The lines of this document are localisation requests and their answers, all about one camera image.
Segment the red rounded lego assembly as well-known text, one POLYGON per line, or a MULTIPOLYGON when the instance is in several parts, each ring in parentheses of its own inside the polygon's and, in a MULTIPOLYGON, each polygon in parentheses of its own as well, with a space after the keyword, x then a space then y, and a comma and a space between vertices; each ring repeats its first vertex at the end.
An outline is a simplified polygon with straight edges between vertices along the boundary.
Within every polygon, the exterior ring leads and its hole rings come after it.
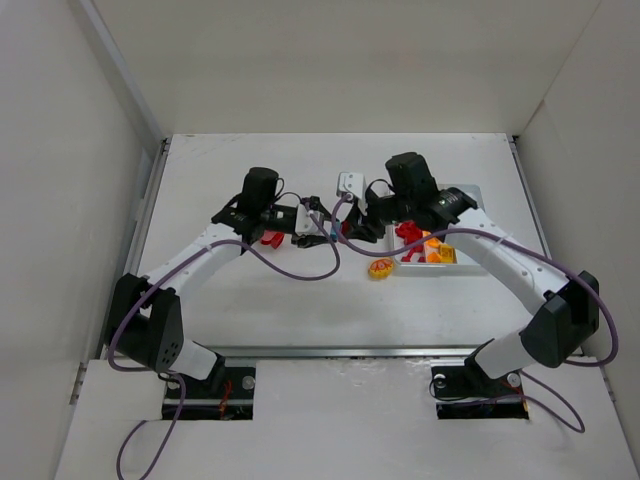
POLYGON ((266 231, 260 239, 260 243, 269 246, 272 249, 278 249, 285 239, 285 235, 281 232, 266 231))

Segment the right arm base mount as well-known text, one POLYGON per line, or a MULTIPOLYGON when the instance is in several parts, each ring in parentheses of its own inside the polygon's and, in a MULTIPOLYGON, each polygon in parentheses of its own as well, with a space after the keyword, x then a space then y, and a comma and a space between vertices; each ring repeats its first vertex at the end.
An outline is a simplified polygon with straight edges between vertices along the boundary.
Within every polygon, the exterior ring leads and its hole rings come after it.
POLYGON ((435 364, 429 393, 439 420, 529 419, 517 371, 491 379, 466 365, 435 364))

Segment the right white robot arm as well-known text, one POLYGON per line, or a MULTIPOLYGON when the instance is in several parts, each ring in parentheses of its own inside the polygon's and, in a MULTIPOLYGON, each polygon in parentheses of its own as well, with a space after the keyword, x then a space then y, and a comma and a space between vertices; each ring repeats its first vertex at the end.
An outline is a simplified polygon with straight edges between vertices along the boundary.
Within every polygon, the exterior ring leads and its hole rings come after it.
POLYGON ((495 380, 534 364, 557 368, 598 330, 599 284, 591 274, 566 273, 510 240, 472 196, 457 187, 439 188, 422 155, 395 155, 385 168, 391 180, 385 196, 373 192, 361 174, 339 175, 337 194, 353 204, 338 229, 340 239, 375 242, 386 226, 411 221, 480 265, 532 316, 466 359, 471 380, 495 380))

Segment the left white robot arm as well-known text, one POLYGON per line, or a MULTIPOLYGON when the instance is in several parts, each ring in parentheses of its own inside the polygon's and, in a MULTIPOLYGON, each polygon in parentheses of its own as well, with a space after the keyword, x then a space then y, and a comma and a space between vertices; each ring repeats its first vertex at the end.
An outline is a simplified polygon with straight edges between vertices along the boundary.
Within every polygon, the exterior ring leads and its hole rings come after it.
POLYGON ((297 240, 306 237, 333 242, 324 223, 330 214, 316 196, 297 206, 278 201, 279 174, 253 167, 241 191, 212 216, 197 238, 173 258, 140 276, 127 273, 115 285, 105 332, 107 360, 116 371, 123 355, 131 371, 183 375, 213 384, 222 375, 224 358, 186 338, 182 307, 189 295, 245 253, 267 232, 297 240))

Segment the yellow butterfly rounded lego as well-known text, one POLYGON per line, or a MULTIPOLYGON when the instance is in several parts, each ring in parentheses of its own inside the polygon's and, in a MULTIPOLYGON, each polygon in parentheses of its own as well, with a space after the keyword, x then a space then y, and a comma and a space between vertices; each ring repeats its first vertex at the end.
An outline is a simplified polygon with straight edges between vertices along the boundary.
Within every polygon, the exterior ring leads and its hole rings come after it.
POLYGON ((390 258, 378 258, 372 261, 367 269, 371 279, 381 280, 388 278, 394 270, 394 261, 390 258))

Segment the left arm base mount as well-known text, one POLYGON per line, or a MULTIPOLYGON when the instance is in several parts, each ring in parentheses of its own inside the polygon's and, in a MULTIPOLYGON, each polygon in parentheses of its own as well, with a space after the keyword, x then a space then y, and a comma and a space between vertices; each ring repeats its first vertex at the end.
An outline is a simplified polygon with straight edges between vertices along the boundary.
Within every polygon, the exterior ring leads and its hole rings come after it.
POLYGON ((213 374, 212 379, 195 380, 184 376, 186 394, 176 381, 168 381, 161 405, 163 420, 178 414, 184 421, 249 421, 254 414, 256 362, 230 358, 213 374))

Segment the orange lego pile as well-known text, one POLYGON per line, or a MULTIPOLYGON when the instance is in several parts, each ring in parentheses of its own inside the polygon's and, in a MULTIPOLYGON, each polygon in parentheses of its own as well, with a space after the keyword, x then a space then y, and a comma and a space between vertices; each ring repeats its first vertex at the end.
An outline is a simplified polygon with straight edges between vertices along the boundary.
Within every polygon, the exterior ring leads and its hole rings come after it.
MULTIPOLYGON (((423 237, 428 237, 430 235, 431 235, 431 233, 429 231, 423 231, 422 232, 422 236, 423 237)), ((429 249, 438 250, 440 245, 441 245, 441 241, 437 237, 429 238, 428 240, 426 240, 424 242, 424 248, 425 249, 429 248, 429 249)))

